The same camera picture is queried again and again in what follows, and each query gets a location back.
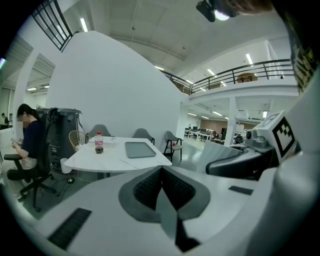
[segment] white wall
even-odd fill
[[[150,62],[96,31],[75,34],[55,66],[46,107],[82,111],[85,131],[104,124],[113,136],[145,128],[164,142],[177,130],[183,94]]]
[[[31,108],[35,109],[37,106],[44,108],[46,106],[47,94],[32,94],[26,92],[24,96],[23,103],[29,105]]]

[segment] black metal railing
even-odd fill
[[[54,45],[63,52],[74,34],[62,14],[57,0],[44,0],[33,11],[32,17]]]
[[[192,84],[188,83],[186,80],[163,70],[160,70],[170,81],[184,94],[191,95]]]
[[[290,59],[278,59],[235,67],[216,75],[195,82],[190,95],[201,91],[212,90],[230,84],[245,83],[258,80],[284,79],[294,76]]]

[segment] white table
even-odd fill
[[[145,142],[155,152],[154,157],[128,158],[126,142]],[[74,170],[107,173],[126,173],[155,166],[171,166],[172,163],[146,138],[103,137],[103,153],[97,154],[95,138],[83,145],[78,152],[71,156],[65,165]]]

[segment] black vent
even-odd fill
[[[90,210],[76,209],[49,237],[49,241],[65,250],[75,238],[87,218],[91,214]]]

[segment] camera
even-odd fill
[[[210,22],[215,22],[215,11],[228,17],[236,17],[238,13],[226,4],[226,0],[203,0],[196,4],[196,9]]]

